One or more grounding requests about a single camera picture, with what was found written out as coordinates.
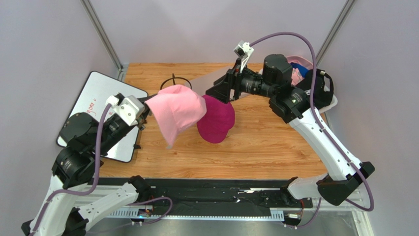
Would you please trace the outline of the magenta baseball cap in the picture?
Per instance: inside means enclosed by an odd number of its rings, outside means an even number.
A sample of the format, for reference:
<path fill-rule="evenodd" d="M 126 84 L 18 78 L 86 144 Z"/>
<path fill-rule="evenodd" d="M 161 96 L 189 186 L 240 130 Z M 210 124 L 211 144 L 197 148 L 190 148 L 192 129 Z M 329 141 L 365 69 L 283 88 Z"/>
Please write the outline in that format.
<path fill-rule="evenodd" d="M 203 95 L 206 114 L 197 122 L 200 136 L 207 142 L 223 142 L 235 125 L 235 110 L 230 102 L 223 103 L 209 95 Z"/>

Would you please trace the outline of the pink bucket hat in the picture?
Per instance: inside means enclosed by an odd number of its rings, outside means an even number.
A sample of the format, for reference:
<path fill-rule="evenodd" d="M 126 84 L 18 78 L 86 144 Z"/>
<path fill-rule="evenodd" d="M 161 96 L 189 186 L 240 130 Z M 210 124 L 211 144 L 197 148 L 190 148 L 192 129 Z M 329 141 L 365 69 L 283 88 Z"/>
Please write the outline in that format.
<path fill-rule="evenodd" d="M 196 124 L 207 112 L 204 98 L 183 85 L 164 88 L 145 103 L 168 148 L 173 147 L 180 133 Z"/>

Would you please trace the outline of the black NY baseball cap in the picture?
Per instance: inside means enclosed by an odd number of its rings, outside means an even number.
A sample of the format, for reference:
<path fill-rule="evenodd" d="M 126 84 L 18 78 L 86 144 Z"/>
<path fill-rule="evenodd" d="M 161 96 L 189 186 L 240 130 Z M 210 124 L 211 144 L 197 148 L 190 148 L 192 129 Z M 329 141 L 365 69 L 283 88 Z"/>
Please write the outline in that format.
<path fill-rule="evenodd" d="M 311 93 L 311 84 L 313 77 L 313 69 L 309 70 L 305 76 L 305 79 L 299 82 L 296 87 L 302 89 L 309 96 Z M 325 90 L 326 82 L 325 78 L 329 80 L 329 91 Z M 334 85 L 331 76 L 326 73 L 324 70 L 317 69 L 316 80 L 314 86 L 314 105 L 320 110 L 326 106 L 329 106 L 332 103 L 332 98 L 334 95 Z"/>

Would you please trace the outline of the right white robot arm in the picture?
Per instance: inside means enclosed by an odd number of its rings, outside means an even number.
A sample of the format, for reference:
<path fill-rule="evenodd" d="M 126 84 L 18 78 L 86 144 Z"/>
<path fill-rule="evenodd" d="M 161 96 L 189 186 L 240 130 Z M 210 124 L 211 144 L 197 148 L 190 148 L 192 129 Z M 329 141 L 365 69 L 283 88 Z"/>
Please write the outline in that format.
<path fill-rule="evenodd" d="M 206 95 L 224 103 L 238 100 L 242 93 L 267 97 L 272 111 L 307 141 L 327 169 L 320 176 L 290 179 L 281 187 L 286 203 L 319 197 L 338 206 L 364 184 L 375 168 L 353 156 L 324 125 L 319 111 L 311 109 L 305 91 L 292 85 L 292 71 L 281 54 L 265 57 L 262 74 L 242 66 L 237 59 Z"/>

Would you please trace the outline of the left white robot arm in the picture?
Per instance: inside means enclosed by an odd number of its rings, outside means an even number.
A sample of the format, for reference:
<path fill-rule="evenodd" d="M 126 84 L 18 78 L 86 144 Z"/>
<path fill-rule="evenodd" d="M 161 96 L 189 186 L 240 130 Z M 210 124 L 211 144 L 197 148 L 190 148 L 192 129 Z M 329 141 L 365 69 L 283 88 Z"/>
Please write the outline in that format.
<path fill-rule="evenodd" d="M 107 99 L 98 120 L 86 112 L 73 114 L 60 131 L 67 145 L 53 164 L 43 205 L 33 220 L 22 224 L 23 233 L 84 236 L 115 210 L 147 200 L 150 185 L 141 176 L 133 176 L 115 192 L 91 204 L 75 206 L 80 196 L 89 195 L 98 185 L 101 157 L 134 127 L 144 129 L 149 113 L 146 98 L 116 94 Z"/>

